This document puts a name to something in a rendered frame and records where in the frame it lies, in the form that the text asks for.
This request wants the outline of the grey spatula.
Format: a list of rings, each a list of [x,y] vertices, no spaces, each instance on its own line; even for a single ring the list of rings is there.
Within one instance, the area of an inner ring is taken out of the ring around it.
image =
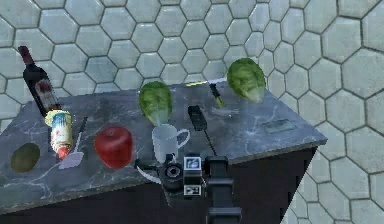
[[[84,132],[84,128],[85,128],[86,123],[87,123],[87,117],[84,117],[82,124],[80,126],[80,129],[79,129],[79,133],[78,133],[75,147],[72,150],[72,152],[69,153],[67,155],[67,157],[61,161],[61,163],[59,165],[60,169],[68,169],[68,168],[77,167],[81,163],[83,156],[84,156],[84,153],[79,151],[79,146],[80,146],[82,134]]]

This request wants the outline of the red apple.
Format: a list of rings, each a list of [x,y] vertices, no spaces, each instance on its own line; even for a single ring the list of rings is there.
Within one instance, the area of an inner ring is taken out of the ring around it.
[[[94,139],[94,148],[111,169],[121,169],[133,158],[133,138],[124,127],[110,126],[101,130]]]

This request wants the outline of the black and yellow handled knife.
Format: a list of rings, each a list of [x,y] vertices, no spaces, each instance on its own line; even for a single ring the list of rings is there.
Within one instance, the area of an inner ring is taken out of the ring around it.
[[[211,109],[211,111],[214,114],[219,115],[219,116],[223,116],[223,117],[232,117],[233,115],[236,115],[239,113],[238,109],[230,108],[223,102],[221,95],[220,95],[215,83],[211,83],[209,85],[209,87],[211,89],[211,93],[212,93],[213,97],[215,98],[215,101],[217,104],[216,107],[213,107]]]

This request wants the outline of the black table with marble top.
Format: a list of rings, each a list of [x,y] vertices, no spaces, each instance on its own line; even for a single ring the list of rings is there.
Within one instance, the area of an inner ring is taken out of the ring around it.
[[[279,224],[318,146],[326,138],[271,93],[260,104],[238,97],[225,83],[217,86],[224,102],[239,113],[214,114],[215,101],[206,85],[173,85],[170,90],[177,128],[190,129],[188,107],[198,105],[218,155],[230,161],[234,201],[242,209],[241,224]],[[0,224],[203,224],[205,206],[170,208],[157,184],[133,167],[107,168],[93,148],[96,134],[121,125],[133,135],[135,153],[153,156],[152,125],[141,114],[134,90],[71,96],[63,107],[74,114],[78,137],[87,123],[80,148],[81,164],[60,170],[49,149],[48,128],[32,102],[0,134]],[[262,124],[288,119],[296,128],[268,134]],[[40,149],[40,158],[25,173],[11,168],[15,150],[26,143]],[[204,132],[192,132],[183,148],[202,156],[213,154]]]

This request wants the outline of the olive green oval fruit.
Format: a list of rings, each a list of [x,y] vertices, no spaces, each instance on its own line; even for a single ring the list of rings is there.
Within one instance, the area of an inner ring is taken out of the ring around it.
[[[40,149],[34,143],[26,143],[14,151],[11,168],[15,172],[25,173],[34,168],[40,158]]]

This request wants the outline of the white bottle with yellow cap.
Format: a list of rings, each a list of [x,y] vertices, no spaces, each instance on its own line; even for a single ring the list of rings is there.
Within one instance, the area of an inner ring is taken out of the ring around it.
[[[60,159],[65,159],[73,146],[72,117],[68,111],[52,110],[45,123],[51,128],[50,145]]]

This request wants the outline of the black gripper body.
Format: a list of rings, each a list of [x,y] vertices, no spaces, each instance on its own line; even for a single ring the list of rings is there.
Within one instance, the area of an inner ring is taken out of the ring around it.
[[[176,162],[174,154],[167,154],[165,162],[158,169],[163,188],[167,192],[179,192],[183,189],[183,167]]]

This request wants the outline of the black flat-headed utensil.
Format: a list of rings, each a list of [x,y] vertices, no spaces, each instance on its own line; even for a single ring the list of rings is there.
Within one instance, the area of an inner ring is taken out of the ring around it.
[[[207,133],[207,121],[198,105],[188,107],[188,115],[195,131],[203,131],[214,155],[217,155]]]

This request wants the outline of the dark red wine bottle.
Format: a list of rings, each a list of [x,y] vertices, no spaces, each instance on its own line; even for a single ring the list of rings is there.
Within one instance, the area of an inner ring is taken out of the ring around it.
[[[35,64],[26,46],[19,46],[18,52],[25,64],[23,79],[41,115],[46,117],[49,111],[60,110],[61,105],[45,70]]]

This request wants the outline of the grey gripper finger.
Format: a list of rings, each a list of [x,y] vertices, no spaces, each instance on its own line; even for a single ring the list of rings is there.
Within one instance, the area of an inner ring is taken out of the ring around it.
[[[151,176],[149,174],[147,174],[146,172],[144,172],[140,167],[137,166],[137,171],[144,177],[146,178],[147,180],[153,182],[153,183],[156,183],[156,184],[162,184],[160,178],[158,177],[154,177],[154,176]]]
[[[163,166],[163,163],[159,163],[156,160],[136,159],[134,161],[135,169],[158,169]]]

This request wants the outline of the thin yellow and white stick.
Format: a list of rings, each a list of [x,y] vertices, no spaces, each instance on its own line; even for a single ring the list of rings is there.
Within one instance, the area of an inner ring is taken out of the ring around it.
[[[186,83],[185,86],[190,87],[190,86],[196,86],[196,85],[202,85],[202,84],[216,84],[220,82],[226,82],[227,78],[218,78],[218,79],[212,79],[212,80],[206,80],[206,81],[197,81],[197,82],[190,82]]]

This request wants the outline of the white mug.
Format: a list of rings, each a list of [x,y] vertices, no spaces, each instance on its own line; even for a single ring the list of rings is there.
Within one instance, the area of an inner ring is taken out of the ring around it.
[[[178,157],[178,150],[190,139],[190,131],[187,129],[177,130],[169,124],[162,124],[152,130],[152,142],[154,155],[159,163],[166,161],[168,154]]]

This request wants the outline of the grey flat rectangular card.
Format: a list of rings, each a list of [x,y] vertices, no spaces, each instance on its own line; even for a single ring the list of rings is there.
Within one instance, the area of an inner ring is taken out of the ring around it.
[[[274,134],[293,130],[296,128],[296,125],[288,119],[282,119],[263,123],[262,127],[266,133]]]

